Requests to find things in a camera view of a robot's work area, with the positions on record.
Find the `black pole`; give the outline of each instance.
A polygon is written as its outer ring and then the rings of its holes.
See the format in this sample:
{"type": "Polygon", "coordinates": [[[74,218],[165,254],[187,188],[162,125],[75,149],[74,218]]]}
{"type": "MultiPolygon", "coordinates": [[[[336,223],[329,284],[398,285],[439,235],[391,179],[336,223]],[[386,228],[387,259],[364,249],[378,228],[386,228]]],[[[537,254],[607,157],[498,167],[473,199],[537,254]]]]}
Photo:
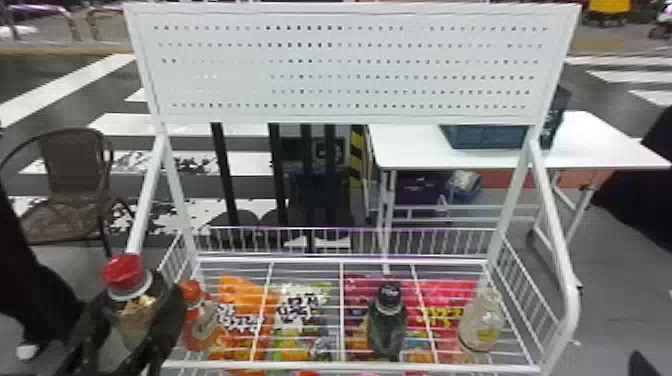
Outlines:
{"type": "Polygon", "coordinates": [[[336,204],[340,203],[338,182],[336,181],[336,126],[324,125],[325,147],[327,148],[327,165],[325,171],[325,184],[328,192],[327,197],[327,224],[334,226],[336,222],[336,204]]]}
{"type": "Polygon", "coordinates": [[[219,178],[222,180],[222,189],[224,190],[224,199],[226,200],[226,212],[229,214],[229,224],[231,226],[240,226],[222,123],[210,123],[210,129],[212,131],[212,140],[215,144],[217,165],[219,165],[219,178]]]}
{"type": "MultiPolygon", "coordinates": [[[[301,153],[303,155],[303,195],[306,213],[306,226],[314,226],[313,217],[313,135],[310,124],[301,124],[301,153]]],[[[308,231],[306,236],[307,252],[314,253],[313,231],[308,231]]]]}
{"type": "Polygon", "coordinates": [[[282,168],[282,144],[280,143],[280,128],[278,123],[268,123],[268,135],[271,139],[271,160],[273,164],[273,181],[275,184],[275,205],[277,206],[278,222],[280,226],[289,226],[285,201],[285,173],[282,168]]]}

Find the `snack package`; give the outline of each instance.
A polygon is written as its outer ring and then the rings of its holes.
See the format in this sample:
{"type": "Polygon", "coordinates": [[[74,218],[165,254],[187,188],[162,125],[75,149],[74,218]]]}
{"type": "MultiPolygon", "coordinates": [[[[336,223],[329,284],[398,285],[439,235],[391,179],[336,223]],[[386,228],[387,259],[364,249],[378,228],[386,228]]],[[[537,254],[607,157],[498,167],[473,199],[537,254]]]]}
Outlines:
{"type": "MultiPolygon", "coordinates": [[[[439,363],[442,364],[472,364],[474,363],[473,355],[464,349],[457,340],[453,338],[443,338],[434,336],[434,343],[439,363]]],[[[408,363],[434,363],[434,355],[432,348],[427,339],[426,331],[409,331],[407,339],[407,350],[405,350],[402,359],[408,363]]]]}
{"type": "MultiPolygon", "coordinates": [[[[366,326],[368,303],[374,298],[378,286],[386,280],[401,280],[403,302],[408,311],[408,334],[402,359],[413,363],[433,362],[415,282],[394,275],[360,274],[346,274],[343,281],[348,360],[383,360],[377,359],[369,348],[366,326]]],[[[464,306],[472,299],[477,284],[477,281],[461,279],[418,281],[440,363],[473,362],[471,354],[457,345],[457,327],[464,306]]]]}
{"type": "MultiPolygon", "coordinates": [[[[472,299],[478,281],[445,279],[419,281],[418,286],[427,309],[429,327],[435,336],[455,338],[464,306],[472,299]]],[[[417,294],[407,305],[409,330],[424,330],[425,319],[417,294]]]]}
{"type": "Polygon", "coordinates": [[[286,283],[274,289],[275,309],[272,355],[274,361],[330,361],[329,329],[322,307],[332,284],[286,283]]]}
{"type": "MultiPolygon", "coordinates": [[[[276,295],[268,292],[260,316],[264,296],[262,286],[239,277],[222,276],[219,279],[218,292],[217,329],[208,359],[250,360],[250,352],[258,330],[254,360],[264,360],[271,340],[277,306],[276,295]]],[[[235,376],[263,375],[263,371],[247,370],[232,370],[229,373],[235,376]]]]}

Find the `glass bottle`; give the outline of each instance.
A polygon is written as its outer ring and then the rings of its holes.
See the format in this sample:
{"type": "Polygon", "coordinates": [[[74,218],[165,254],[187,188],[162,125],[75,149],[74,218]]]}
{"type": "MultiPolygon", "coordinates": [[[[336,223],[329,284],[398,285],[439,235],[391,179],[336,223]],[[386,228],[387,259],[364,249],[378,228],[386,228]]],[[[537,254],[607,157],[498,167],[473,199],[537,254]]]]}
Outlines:
{"type": "Polygon", "coordinates": [[[501,310],[501,296],[491,288],[480,289],[478,296],[464,307],[458,334],[467,349],[490,351],[497,343],[506,323],[501,310]]]}
{"type": "Polygon", "coordinates": [[[406,337],[408,313],[402,302],[398,282],[384,282],[369,303],[367,337],[369,346],[380,357],[399,361],[399,352],[406,337]]]}
{"type": "Polygon", "coordinates": [[[215,339],[217,305],[198,281],[180,282],[180,289],[187,304],[187,316],[182,327],[182,343],[187,350],[203,351],[215,339]]]}
{"type": "Polygon", "coordinates": [[[161,273],[145,269],[135,254],[111,258],[103,268],[103,280],[107,286],[103,314],[133,351],[147,335],[168,287],[161,273]]]}

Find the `brown wicker chair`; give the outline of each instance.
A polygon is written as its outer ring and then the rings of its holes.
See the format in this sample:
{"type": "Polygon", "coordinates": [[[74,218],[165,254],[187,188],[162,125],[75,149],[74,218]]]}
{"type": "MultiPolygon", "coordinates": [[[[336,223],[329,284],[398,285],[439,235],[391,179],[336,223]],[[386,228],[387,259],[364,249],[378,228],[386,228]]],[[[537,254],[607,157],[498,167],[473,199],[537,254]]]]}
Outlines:
{"type": "Polygon", "coordinates": [[[14,148],[0,162],[0,172],[19,151],[32,145],[44,161],[49,197],[21,215],[28,242],[43,245],[101,240],[105,254],[110,257],[105,221],[111,218],[112,208],[121,204],[133,217],[128,204],[110,193],[112,144],[94,129],[50,131],[14,148]]]}

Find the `white metal display rack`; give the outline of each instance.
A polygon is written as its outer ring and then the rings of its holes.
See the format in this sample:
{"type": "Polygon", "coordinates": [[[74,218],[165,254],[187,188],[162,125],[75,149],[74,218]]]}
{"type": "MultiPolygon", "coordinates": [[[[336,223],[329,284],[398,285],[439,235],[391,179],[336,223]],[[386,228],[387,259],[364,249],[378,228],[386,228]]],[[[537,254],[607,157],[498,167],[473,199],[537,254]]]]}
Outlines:
{"type": "MultiPolygon", "coordinates": [[[[325,307],[331,309],[333,361],[251,361],[256,351],[264,351],[257,349],[257,331],[248,361],[208,361],[205,354],[177,348],[164,367],[180,372],[551,372],[576,328],[579,296],[538,136],[578,6],[127,3],[125,11],[156,128],[126,251],[141,251],[163,163],[179,219],[179,233],[160,265],[169,280],[196,278],[215,292],[217,275],[244,275],[264,286],[264,298],[282,280],[315,280],[319,273],[317,279],[334,282],[325,307]],[[494,229],[220,227],[211,228],[209,236],[194,237],[165,123],[203,121],[531,126],[494,229]],[[528,165],[538,182],[560,281],[557,313],[506,239],[528,165]],[[331,243],[327,233],[334,231],[346,232],[349,246],[331,243]],[[284,242],[301,237],[318,239],[320,257],[284,242]],[[353,350],[345,338],[344,275],[372,270],[389,271],[416,286],[451,275],[496,288],[504,296],[504,335],[493,351],[475,355],[474,364],[439,363],[445,350],[429,324],[427,344],[434,363],[349,361],[353,350]]],[[[419,287],[416,293],[428,323],[432,317],[424,310],[419,287]]]]}

